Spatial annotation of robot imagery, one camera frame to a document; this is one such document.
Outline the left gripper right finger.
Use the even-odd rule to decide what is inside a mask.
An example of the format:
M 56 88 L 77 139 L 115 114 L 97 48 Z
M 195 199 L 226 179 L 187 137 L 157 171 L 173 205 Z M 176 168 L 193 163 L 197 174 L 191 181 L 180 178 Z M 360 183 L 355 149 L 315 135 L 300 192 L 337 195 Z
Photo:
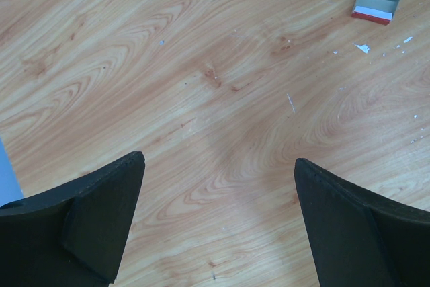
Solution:
M 294 180 L 321 286 L 429 285 L 429 212 L 308 159 L 296 160 Z

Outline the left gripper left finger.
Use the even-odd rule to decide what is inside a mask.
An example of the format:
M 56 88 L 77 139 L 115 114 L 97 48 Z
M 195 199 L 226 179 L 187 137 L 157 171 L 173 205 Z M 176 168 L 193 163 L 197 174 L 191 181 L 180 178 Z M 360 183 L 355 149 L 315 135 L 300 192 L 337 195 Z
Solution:
M 133 151 L 1 207 L 2 286 L 109 286 L 117 278 L 145 170 Z

